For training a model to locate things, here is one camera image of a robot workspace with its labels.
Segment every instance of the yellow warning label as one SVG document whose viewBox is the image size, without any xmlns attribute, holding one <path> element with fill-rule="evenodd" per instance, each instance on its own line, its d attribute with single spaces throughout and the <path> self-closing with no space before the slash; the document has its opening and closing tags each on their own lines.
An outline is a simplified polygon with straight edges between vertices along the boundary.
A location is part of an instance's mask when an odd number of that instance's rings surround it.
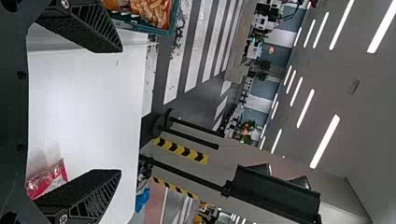
<svg viewBox="0 0 396 224">
<path fill-rule="evenodd" d="M 157 177 L 152 177 L 152 179 L 154 180 L 155 183 L 165 186 L 171 190 L 175 190 L 183 195 L 186 195 L 186 196 L 194 199 L 195 201 L 197 201 L 199 199 L 198 195 L 191 193 L 191 192 L 187 191 L 186 189 L 179 188 L 176 185 L 168 183 L 168 182 L 166 182 L 160 178 L 157 178 Z"/>
<path fill-rule="evenodd" d="M 154 146 L 161 147 L 167 151 L 173 152 L 179 156 L 185 157 L 190 161 L 196 161 L 200 164 L 207 164 L 209 156 L 199 151 L 180 146 L 176 143 L 166 141 L 163 138 L 152 140 Z"/>
</svg>

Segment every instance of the white ceiling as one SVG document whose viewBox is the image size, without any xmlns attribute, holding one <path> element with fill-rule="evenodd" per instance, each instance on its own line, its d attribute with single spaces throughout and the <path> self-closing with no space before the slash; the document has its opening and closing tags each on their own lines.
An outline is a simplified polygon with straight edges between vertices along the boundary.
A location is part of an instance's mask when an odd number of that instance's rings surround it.
<svg viewBox="0 0 396 224">
<path fill-rule="evenodd" d="M 282 136 L 276 154 L 288 159 L 311 162 L 333 115 L 341 121 L 318 169 L 346 176 L 375 224 L 396 223 L 395 177 L 391 170 L 396 158 L 396 20 L 392 22 L 376 54 L 367 49 L 388 10 L 391 0 L 355 0 L 335 49 L 329 51 L 349 0 L 321 0 L 321 6 L 305 16 L 299 45 L 290 64 L 297 76 L 288 95 L 280 89 L 279 109 L 267 129 L 264 149 L 271 150 L 279 128 Z M 325 13 L 330 17 L 316 49 L 312 45 Z M 303 48 L 312 20 L 317 20 L 308 47 Z M 290 100 L 300 76 L 299 95 Z M 354 79 L 361 84 L 348 94 Z M 311 88 L 316 93 L 300 130 L 297 119 Z"/>
</svg>

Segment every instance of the blue object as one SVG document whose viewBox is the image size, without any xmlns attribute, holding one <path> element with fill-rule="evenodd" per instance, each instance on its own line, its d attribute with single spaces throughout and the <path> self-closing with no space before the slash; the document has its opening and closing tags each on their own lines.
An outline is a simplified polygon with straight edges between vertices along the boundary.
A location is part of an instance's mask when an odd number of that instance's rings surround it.
<svg viewBox="0 0 396 224">
<path fill-rule="evenodd" d="M 149 188 L 145 188 L 142 194 L 136 196 L 136 203 L 134 210 L 139 213 L 143 206 L 149 201 Z"/>
</svg>

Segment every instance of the linear led light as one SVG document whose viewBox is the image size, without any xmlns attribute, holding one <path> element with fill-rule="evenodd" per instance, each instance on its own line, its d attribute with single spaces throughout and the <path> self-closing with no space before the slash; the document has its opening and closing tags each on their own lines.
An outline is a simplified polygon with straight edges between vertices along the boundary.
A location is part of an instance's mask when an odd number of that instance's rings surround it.
<svg viewBox="0 0 396 224">
<path fill-rule="evenodd" d="M 291 101 L 290 101 L 290 107 L 293 107 L 293 105 L 294 105 L 294 101 L 296 100 L 296 97 L 298 95 L 298 91 L 300 90 L 301 84 L 303 84 L 302 77 L 300 77 L 300 80 L 297 83 L 296 90 L 294 91 L 293 97 L 291 98 Z"/>
<path fill-rule="evenodd" d="M 298 33 L 297 33 L 297 36 L 296 36 L 296 40 L 294 40 L 294 47 L 297 46 L 298 39 L 300 38 L 300 34 L 301 34 L 302 30 L 303 30 L 303 27 L 300 27 L 300 29 L 298 30 Z"/>
<path fill-rule="evenodd" d="M 289 71 L 288 71 L 288 73 L 286 74 L 286 77 L 285 77 L 285 81 L 283 82 L 283 86 L 286 86 L 286 83 L 288 83 L 288 79 L 289 79 L 289 75 L 290 75 L 290 72 L 291 72 L 291 68 L 292 68 L 293 66 L 290 66 L 289 67 Z"/>
<path fill-rule="evenodd" d="M 303 123 L 303 119 L 305 117 L 306 111 L 308 110 L 309 105 L 311 105 L 311 101 L 312 101 L 312 98 L 314 97 L 314 94 L 315 94 L 315 90 L 312 89 L 311 92 L 309 92 L 308 98 L 306 99 L 303 111 L 301 112 L 301 115 L 298 118 L 297 129 L 300 129 L 301 124 Z"/>
<path fill-rule="evenodd" d="M 286 94 L 289 94 L 289 91 L 290 91 L 291 85 L 293 84 L 293 81 L 294 81 L 294 78 L 295 78 L 295 76 L 296 76 L 296 73 L 297 73 L 297 71 L 294 70 L 293 75 L 291 75 L 291 79 L 290 79 L 290 82 L 289 82 L 289 86 L 288 86 L 288 88 L 286 89 Z"/>
<path fill-rule="evenodd" d="M 274 111 L 273 111 L 273 115 L 271 116 L 271 119 L 274 119 L 275 113 L 276 113 L 276 111 L 277 111 L 277 107 L 278 107 L 278 106 L 279 106 L 279 101 L 276 101 L 275 109 L 274 109 Z"/>
<path fill-rule="evenodd" d="M 334 134 L 339 122 L 340 117 L 338 117 L 338 115 L 334 115 L 334 117 L 332 117 L 332 122 L 330 123 L 329 128 L 327 129 L 322 141 L 320 142 L 314 159 L 312 159 L 311 164 L 309 165 L 309 167 L 311 167 L 312 169 L 317 168 L 320 158 L 322 157 L 324 150 L 326 150 L 327 145 L 329 145 L 329 142 L 332 139 L 332 135 Z"/>
<path fill-rule="evenodd" d="M 311 35 L 312 35 L 312 30 L 314 30 L 316 22 L 317 22 L 317 20 L 312 20 L 311 27 L 309 27 L 308 35 L 305 38 L 304 48 L 306 48 L 306 46 L 308 45 L 309 37 L 311 37 Z"/>
<path fill-rule="evenodd" d="M 338 28 L 335 31 L 334 37 L 332 38 L 332 43 L 330 44 L 329 50 L 333 50 L 335 44 L 337 43 L 338 37 L 340 37 L 341 31 L 344 28 L 344 25 L 347 21 L 347 16 L 349 15 L 350 9 L 352 9 L 353 3 L 355 0 L 349 0 L 349 3 L 346 6 L 346 11 L 344 12 L 343 18 L 341 18 L 340 24 L 338 24 Z"/>
<path fill-rule="evenodd" d="M 274 105 L 275 105 L 276 100 L 277 100 L 277 93 L 276 93 L 274 101 L 273 101 L 273 103 L 271 105 L 271 109 L 274 109 Z"/>
<path fill-rule="evenodd" d="M 274 154 L 276 146 L 277 146 L 277 143 L 279 142 L 279 138 L 280 138 L 281 134 L 282 134 L 282 129 L 279 129 L 279 132 L 277 132 L 277 136 L 276 136 L 273 148 L 271 149 L 271 154 Z"/>
<path fill-rule="evenodd" d="M 265 136 L 264 136 L 264 138 L 262 139 L 262 144 L 260 145 L 260 150 L 262 150 L 262 147 L 264 146 L 264 143 L 265 143 Z"/>
<path fill-rule="evenodd" d="M 381 44 L 384 35 L 387 33 L 387 30 L 390 24 L 393 21 L 393 18 L 396 15 L 396 0 L 393 0 L 388 8 L 387 14 L 385 14 L 384 19 L 382 20 L 381 24 L 378 27 L 378 30 L 375 33 L 375 36 L 370 44 L 370 47 L 367 49 L 368 53 L 375 53 L 378 49 L 379 45 Z"/>
<path fill-rule="evenodd" d="M 265 124 L 264 127 L 262 128 L 262 136 L 260 136 L 260 138 L 264 136 L 265 129 L 267 129 L 267 124 Z"/>
<path fill-rule="evenodd" d="M 315 39 L 315 42 L 314 42 L 314 46 L 313 46 L 314 49 L 315 49 L 315 48 L 317 47 L 317 45 L 318 45 L 318 42 L 319 42 L 319 40 L 320 40 L 321 33 L 323 32 L 323 29 L 324 29 L 324 26 L 326 25 L 327 19 L 329 19 L 329 14 L 330 14 L 329 12 L 326 12 L 326 14 L 324 15 L 322 24 L 320 25 L 320 28 L 319 28 L 319 31 L 318 31 L 318 34 L 317 34 L 317 38 Z"/>
</svg>

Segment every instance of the warehouse aisle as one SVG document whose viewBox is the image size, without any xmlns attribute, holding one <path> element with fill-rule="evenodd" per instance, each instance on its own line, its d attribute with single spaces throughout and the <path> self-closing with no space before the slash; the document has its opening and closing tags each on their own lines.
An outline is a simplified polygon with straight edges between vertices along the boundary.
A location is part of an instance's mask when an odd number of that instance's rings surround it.
<svg viewBox="0 0 396 224">
<path fill-rule="evenodd" d="M 221 90 L 243 3 L 181 0 L 175 36 L 160 36 L 148 49 L 141 147 L 150 140 L 152 121 L 169 107 L 184 120 L 215 126 L 228 94 Z"/>
</svg>

